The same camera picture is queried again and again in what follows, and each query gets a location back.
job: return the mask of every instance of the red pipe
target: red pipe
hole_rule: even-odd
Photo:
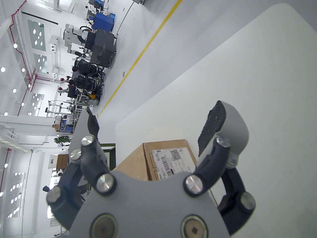
[[[30,91],[30,92],[32,92],[32,91],[33,91],[33,88],[34,88],[34,84],[35,84],[36,79],[37,79],[37,75],[35,75],[34,82],[33,82],[33,84],[32,84],[32,89],[31,89],[31,91]]]
[[[12,30],[11,30],[11,26],[13,26],[13,25],[15,24],[15,23],[14,23],[14,16],[18,13],[18,11],[21,9],[21,7],[22,7],[25,3],[26,3],[26,0],[20,5],[20,7],[18,8],[18,10],[16,10],[16,12],[11,15],[12,24],[9,26],[9,28],[10,28],[12,40],[13,40],[14,43],[15,43],[15,40],[14,40],[14,37],[13,37],[13,33],[12,33]],[[17,48],[16,48],[16,50],[17,50],[17,51],[21,54],[21,56],[22,56],[22,60],[23,60],[24,66],[25,66],[26,74],[27,74],[27,76],[28,76],[29,81],[31,82],[30,73],[29,73],[28,70],[27,70],[27,67],[26,67],[26,64],[25,64],[25,60],[24,60],[24,57],[23,57],[23,53],[21,53]]]
[[[27,88],[26,88],[26,91],[25,91],[25,94],[24,94],[24,96],[23,96],[23,100],[22,100],[22,102],[24,101],[24,98],[25,98],[26,93],[27,93],[27,91],[28,91],[28,90],[29,90],[29,88],[27,87]],[[17,115],[17,116],[19,116],[20,111],[21,111],[21,108],[22,108],[22,106],[20,105],[19,112],[18,112],[18,115]]]
[[[8,149],[7,149],[7,156],[5,157],[5,162],[4,162],[4,164],[6,164],[6,163],[7,163],[8,154],[9,154],[9,151],[11,151],[11,150],[12,150],[12,149],[10,149],[10,148],[8,148]],[[3,169],[3,172],[2,172],[1,185],[0,185],[0,192],[1,192],[1,189],[2,189],[2,182],[3,182],[4,170],[5,170],[5,168]]]

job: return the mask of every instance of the cable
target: cable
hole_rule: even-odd
[[[126,16],[127,16],[128,12],[130,11],[130,9],[131,9],[131,7],[132,7],[133,4],[134,4],[134,2],[131,4],[130,8],[128,9],[128,11],[127,11],[127,13],[126,13]],[[119,26],[119,29],[118,29],[118,31],[117,31],[117,34],[115,35],[116,37],[117,37],[117,35],[118,35],[118,32],[119,32],[119,30],[120,30],[121,25]]]

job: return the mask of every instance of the cardboard box on shelf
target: cardboard box on shelf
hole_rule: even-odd
[[[196,159],[186,140],[143,143],[114,170],[134,179],[163,180],[181,171],[194,172]],[[217,205],[211,191],[209,196]]]

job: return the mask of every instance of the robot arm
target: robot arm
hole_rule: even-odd
[[[47,203],[55,218],[70,230],[70,238],[228,238],[253,213],[255,200],[228,162],[231,152],[243,149],[249,136],[231,105],[218,101],[209,113],[199,137],[196,170],[161,181],[139,181],[110,171],[97,140],[98,130],[96,117],[89,109],[83,110],[69,147],[71,163],[58,186],[47,194]],[[82,175],[94,189],[84,203],[76,192]],[[217,208],[207,191],[220,177],[227,194]]]

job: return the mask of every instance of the person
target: person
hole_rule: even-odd
[[[47,192],[47,193],[48,193],[50,190],[51,190],[51,189],[50,189],[47,185],[43,187],[43,191],[44,191],[44,192]]]

